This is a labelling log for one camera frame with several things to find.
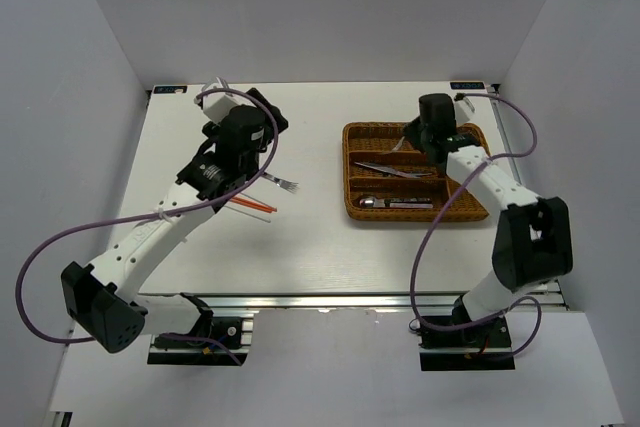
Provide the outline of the fork with black handle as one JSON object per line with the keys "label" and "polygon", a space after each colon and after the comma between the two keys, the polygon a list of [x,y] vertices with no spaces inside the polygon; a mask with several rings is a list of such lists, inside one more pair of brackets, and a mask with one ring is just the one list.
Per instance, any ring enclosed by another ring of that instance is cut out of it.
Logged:
{"label": "fork with black handle", "polygon": [[262,174],[262,178],[275,184],[276,186],[278,186],[279,188],[289,192],[289,193],[293,193],[295,194],[298,189],[299,189],[299,184],[296,182],[292,182],[286,179],[282,179],[280,177],[276,177],[268,172],[264,172]]}

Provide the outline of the knife with black handle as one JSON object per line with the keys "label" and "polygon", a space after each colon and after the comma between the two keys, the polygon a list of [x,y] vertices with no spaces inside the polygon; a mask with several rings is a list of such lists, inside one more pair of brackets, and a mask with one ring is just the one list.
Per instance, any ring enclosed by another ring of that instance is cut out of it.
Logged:
{"label": "knife with black handle", "polygon": [[415,173],[415,172],[403,172],[399,170],[389,170],[389,171],[386,171],[385,173],[387,175],[392,175],[395,177],[405,178],[405,179],[423,179],[427,177],[432,177],[434,175],[431,172]]}

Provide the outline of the knife with pink handle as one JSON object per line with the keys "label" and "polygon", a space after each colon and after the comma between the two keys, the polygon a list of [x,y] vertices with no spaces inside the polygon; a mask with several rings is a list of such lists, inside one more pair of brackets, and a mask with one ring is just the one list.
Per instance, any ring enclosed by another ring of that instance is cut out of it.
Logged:
{"label": "knife with pink handle", "polygon": [[398,170],[391,166],[385,166],[385,165],[380,165],[380,164],[371,163],[371,162],[355,162],[355,165],[358,167],[362,167],[365,169],[369,169],[369,170],[384,173],[384,174],[386,174],[385,172],[389,170]]}

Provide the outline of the fork with pink handle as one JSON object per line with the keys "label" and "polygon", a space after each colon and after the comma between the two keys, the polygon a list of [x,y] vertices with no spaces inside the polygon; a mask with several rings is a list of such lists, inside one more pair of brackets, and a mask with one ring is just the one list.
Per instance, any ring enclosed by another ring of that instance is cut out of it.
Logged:
{"label": "fork with pink handle", "polygon": [[395,144],[395,146],[389,151],[389,153],[395,153],[401,150],[405,143],[406,137],[402,136],[399,141]]}

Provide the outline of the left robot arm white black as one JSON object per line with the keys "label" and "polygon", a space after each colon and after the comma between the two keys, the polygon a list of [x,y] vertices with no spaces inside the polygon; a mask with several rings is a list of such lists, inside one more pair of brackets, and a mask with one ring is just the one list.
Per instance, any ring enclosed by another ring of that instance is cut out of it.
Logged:
{"label": "left robot arm white black", "polygon": [[69,315],[109,353],[124,350],[141,335],[177,335],[191,346],[209,339],[212,311],[202,299],[187,293],[143,295],[140,289],[192,231],[263,174],[260,154],[288,127],[281,111],[256,88],[224,92],[215,87],[195,102],[209,119],[206,139],[151,219],[87,265],[73,262],[61,274]]}

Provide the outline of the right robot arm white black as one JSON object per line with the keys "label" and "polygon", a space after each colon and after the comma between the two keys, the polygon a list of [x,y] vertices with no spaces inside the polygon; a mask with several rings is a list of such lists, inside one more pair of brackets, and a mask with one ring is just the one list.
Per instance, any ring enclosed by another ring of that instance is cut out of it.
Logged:
{"label": "right robot arm white black", "polygon": [[500,155],[488,154],[475,137],[459,131],[456,115],[473,113],[471,97],[469,93],[423,95],[418,117],[404,129],[429,165],[459,185],[436,223],[464,192],[497,218],[490,272],[458,299],[448,323],[416,318],[423,329],[452,332],[466,346],[477,344],[488,332],[487,323],[523,302],[532,290],[573,268],[567,204],[521,185],[498,165]]}

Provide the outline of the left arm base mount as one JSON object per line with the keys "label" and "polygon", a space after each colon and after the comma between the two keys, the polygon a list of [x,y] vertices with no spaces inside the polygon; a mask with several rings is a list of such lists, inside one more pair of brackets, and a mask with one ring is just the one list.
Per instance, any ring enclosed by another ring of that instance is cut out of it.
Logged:
{"label": "left arm base mount", "polygon": [[156,366],[239,367],[247,359],[255,311],[217,310],[190,336],[203,341],[173,340],[154,336],[147,364]]}

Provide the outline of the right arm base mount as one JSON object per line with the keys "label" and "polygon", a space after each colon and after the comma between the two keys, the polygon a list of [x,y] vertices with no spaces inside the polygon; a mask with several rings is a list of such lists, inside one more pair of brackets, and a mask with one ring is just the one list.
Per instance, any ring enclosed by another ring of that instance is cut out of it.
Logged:
{"label": "right arm base mount", "polygon": [[423,372],[509,371],[515,369],[506,320],[498,317],[470,329],[440,332],[426,329],[417,319],[409,331],[419,338]]}

